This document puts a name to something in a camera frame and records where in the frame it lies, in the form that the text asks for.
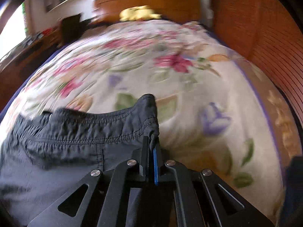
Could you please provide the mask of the black jacket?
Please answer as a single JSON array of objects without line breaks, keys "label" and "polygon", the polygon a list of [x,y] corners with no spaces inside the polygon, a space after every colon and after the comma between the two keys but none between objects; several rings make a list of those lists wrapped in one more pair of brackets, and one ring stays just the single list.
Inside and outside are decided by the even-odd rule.
[{"label": "black jacket", "polygon": [[91,170],[137,158],[143,138],[158,135],[151,94],[105,114],[59,108],[18,116],[1,145],[1,203],[15,224],[27,226]]}]

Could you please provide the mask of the floral bed quilt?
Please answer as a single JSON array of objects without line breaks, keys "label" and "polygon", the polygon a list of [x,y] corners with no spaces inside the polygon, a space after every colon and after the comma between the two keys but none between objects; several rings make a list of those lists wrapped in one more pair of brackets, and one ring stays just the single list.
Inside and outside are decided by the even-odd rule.
[{"label": "floral bed quilt", "polygon": [[284,172],[301,153],[287,101],[257,66],[195,22],[124,22],[66,46],[26,82],[1,122],[59,108],[105,114],[155,98],[160,145],[192,170],[213,170],[272,222]]}]

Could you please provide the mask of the wooden desk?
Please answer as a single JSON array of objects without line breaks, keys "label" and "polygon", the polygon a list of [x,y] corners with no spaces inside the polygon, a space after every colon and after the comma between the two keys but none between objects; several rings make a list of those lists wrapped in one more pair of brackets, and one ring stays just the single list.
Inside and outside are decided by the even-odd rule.
[{"label": "wooden desk", "polygon": [[57,50],[60,33],[56,29],[24,49],[1,70],[1,109],[17,89]]}]

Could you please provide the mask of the wooden chair dark cushion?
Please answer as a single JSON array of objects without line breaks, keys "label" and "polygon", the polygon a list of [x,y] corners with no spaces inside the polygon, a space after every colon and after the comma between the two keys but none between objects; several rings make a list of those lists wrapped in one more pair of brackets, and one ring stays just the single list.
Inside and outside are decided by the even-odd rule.
[{"label": "wooden chair dark cushion", "polygon": [[81,16],[82,14],[79,13],[73,16],[65,17],[60,21],[59,36],[62,46],[78,40],[86,30],[86,27],[91,22],[91,19],[81,21]]}]

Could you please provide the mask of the yellow plush toy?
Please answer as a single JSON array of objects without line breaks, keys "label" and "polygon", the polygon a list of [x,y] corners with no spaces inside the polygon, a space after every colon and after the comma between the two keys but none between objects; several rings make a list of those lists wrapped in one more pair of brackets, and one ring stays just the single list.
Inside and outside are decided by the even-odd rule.
[{"label": "yellow plush toy", "polygon": [[151,19],[161,19],[161,14],[157,14],[149,6],[136,6],[124,9],[120,12],[121,22],[127,21],[148,21]]}]

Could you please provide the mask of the louvered wooden wardrobe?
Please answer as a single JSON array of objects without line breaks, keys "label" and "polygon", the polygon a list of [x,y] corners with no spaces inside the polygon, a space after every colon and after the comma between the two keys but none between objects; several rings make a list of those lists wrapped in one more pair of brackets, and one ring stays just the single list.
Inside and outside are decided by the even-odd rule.
[{"label": "louvered wooden wardrobe", "polygon": [[302,119],[302,32],[279,0],[213,0],[213,30],[281,89]]}]

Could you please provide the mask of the wooden headboard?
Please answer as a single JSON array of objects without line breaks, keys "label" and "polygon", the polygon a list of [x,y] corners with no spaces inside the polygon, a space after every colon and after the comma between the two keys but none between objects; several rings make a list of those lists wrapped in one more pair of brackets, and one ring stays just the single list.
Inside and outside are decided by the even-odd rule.
[{"label": "wooden headboard", "polygon": [[122,10],[143,5],[179,24],[202,18],[201,0],[94,0],[92,13],[98,22],[116,23]]}]

